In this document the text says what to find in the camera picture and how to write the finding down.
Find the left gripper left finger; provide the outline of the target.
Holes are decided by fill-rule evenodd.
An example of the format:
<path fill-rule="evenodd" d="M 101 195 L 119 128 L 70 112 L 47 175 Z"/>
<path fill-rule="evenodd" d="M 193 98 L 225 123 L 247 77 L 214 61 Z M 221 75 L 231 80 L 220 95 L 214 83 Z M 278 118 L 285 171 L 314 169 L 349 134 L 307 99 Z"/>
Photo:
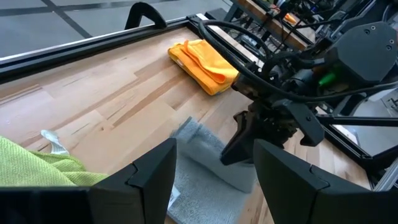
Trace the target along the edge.
<path fill-rule="evenodd" d="M 0 187 L 0 224 L 164 224 L 176 156 L 168 138 L 92 186 Z"/>

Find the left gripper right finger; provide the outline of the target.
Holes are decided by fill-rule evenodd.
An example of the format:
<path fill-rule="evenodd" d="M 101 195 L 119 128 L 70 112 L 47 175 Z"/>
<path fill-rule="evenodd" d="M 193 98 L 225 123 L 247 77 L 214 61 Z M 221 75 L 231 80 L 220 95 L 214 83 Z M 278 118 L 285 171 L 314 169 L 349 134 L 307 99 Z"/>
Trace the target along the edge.
<path fill-rule="evenodd" d="M 253 156 L 275 224 L 398 224 L 398 190 L 370 191 L 261 139 Z"/>

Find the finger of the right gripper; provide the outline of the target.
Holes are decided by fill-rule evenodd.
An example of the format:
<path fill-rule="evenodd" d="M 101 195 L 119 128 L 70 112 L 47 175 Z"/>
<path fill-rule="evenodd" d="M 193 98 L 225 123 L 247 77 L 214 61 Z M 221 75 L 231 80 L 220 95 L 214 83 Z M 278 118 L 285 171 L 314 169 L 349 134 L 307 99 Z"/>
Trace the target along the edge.
<path fill-rule="evenodd" d="M 292 131 L 301 130 L 304 137 L 300 140 L 303 146 L 317 146 L 324 139 L 324 129 L 310 108 L 290 100 L 279 100 L 272 104 L 279 113 L 280 123 Z"/>
<path fill-rule="evenodd" d="M 251 111 L 242 111 L 233 116 L 238 124 L 237 131 L 221 152 L 223 165 L 253 163 L 253 144 L 258 132 L 256 115 Z"/>

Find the grey microfiber towel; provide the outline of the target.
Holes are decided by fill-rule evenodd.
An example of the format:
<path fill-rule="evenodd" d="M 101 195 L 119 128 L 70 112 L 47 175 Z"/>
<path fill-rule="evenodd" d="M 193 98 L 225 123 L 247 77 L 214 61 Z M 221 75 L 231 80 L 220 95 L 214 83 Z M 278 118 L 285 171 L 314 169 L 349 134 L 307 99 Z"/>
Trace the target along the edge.
<path fill-rule="evenodd" d="M 171 136 L 177 161 L 168 216 L 177 224 L 236 224 L 254 188 L 254 165 L 223 165 L 224 144 L 192 117 Z"/>

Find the orange microfiber towel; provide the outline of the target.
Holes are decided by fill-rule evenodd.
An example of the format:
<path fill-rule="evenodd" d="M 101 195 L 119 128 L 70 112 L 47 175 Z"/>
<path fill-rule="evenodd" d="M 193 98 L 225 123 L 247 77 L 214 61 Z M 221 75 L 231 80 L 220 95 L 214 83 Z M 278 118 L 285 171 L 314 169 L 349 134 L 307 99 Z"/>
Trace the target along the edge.
<path fill-rule="evenodd" d="M 238 77 L 238 71 L 205 40 L 176 43 L 167 53 L 209 95 L 226 91 Z"/>

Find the lime green microfiber towel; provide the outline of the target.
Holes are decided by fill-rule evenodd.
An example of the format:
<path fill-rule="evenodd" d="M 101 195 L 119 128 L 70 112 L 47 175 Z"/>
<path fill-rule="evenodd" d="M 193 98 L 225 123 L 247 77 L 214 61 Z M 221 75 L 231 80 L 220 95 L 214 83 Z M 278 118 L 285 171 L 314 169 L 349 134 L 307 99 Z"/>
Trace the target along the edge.
<path fill-rule="evenodd" d="M 42 130 L 51 151 L 29 151 L 0 136 L 0 187 L 92 186 L 108 177 L 89 172 L 70 155 L 58 135 Z"/>

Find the silver aluminium extrusion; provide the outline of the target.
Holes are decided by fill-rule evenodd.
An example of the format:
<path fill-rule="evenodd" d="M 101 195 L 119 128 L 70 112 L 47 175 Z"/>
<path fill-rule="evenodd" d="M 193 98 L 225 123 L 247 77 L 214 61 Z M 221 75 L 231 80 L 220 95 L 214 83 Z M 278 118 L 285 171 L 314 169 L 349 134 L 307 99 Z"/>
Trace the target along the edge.
<path fill-rule="evenodd" d="M 398 168 L 391 167 L 381 178 L 381 180 L 377 183 L 373 191 L 388 191 L 398 180 Z"/>

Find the background wooden desk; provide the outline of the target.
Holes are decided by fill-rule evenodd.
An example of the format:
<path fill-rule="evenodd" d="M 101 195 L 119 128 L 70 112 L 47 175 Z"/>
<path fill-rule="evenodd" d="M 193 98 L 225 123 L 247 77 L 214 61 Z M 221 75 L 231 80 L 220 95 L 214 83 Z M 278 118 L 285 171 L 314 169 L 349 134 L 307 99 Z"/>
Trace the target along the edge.
<path fill-rule="evenodd" d="M 276 10 L 271 9 L 267 12 L 254 0 L 231 0 L 231 2 L 233 6 L 263 25 L 273 37 L 284 41 L 286 46 L 294 50 L 304 50 L 315 43 L 315 31 L 312 28 L 308 27 L 290 32 L 294 25 L 290 25 L 285 19 L 282 23 L 278 19 L 274 19 L 273 15 L 277 14 Z"/>

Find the black aluminium rig frame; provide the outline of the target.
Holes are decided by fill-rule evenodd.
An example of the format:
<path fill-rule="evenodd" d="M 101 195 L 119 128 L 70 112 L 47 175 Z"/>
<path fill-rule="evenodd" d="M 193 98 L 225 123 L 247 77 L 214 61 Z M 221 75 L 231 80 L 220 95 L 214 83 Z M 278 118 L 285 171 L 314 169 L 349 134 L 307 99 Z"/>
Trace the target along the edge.
<path fill-rule="evenodd" d="M 207 94 L 168 49 L 185 40 L 205 40 L 238 76 L 239 66 L 258 72 L 273 55 L 247 58 L 224 31 L 243 31 L 231 22 L 186 18 L 166 23 L 164 29 L 133 28 L 1 60 L 0 136 L 29 151 L 49 153 L 41 131 L 53 131 L 87 171 L 108 175 L 173 138 L 189 117 L 225 147 L 238 128 L 233 116 L 252 100 L 233 83 L 222 93 Z M 303 146 L 302 138 L 297 131 L 277 147 L 296 157 L 296 148 L 341 149 L 329 139 Z"/>

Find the black frame clamp bracket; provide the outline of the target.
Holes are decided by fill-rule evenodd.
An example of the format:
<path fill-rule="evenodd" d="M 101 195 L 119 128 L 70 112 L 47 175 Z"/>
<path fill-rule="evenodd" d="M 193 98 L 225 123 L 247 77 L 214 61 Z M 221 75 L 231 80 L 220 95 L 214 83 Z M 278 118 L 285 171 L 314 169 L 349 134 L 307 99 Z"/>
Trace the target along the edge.
<path fill-rule="evenodd" d="M 129 10 L 124 29 L 128 30 L 139 27 L 143 17 L 151 20 L 157 29 L 164 29 L 167 27 L 165 19 L 161 16 L 158 10 L 146 2 L 136 2 Z"/>

